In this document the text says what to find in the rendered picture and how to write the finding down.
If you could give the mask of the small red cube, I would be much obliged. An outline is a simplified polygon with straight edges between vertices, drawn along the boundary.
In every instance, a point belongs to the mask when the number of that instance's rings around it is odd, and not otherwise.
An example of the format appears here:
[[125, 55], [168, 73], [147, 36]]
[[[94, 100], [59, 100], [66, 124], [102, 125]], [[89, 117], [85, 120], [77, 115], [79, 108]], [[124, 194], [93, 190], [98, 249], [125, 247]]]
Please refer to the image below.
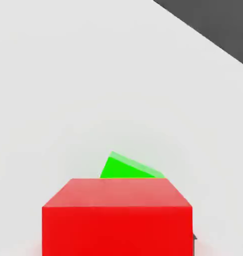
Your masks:
[[193, 255], [193, 208], [166, 178], [71, 179], [42, 207], [42, 256]]

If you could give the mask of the small green cube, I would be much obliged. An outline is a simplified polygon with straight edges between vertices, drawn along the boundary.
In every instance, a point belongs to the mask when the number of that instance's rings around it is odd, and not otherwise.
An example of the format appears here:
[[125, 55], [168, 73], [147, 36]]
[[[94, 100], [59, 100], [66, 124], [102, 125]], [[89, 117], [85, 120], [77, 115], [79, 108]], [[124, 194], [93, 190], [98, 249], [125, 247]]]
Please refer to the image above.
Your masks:
[[110, 153], [100, 174], [101, 179], [140, 179], [166, 177], [159, 171], [120, 155], [114, 151]]

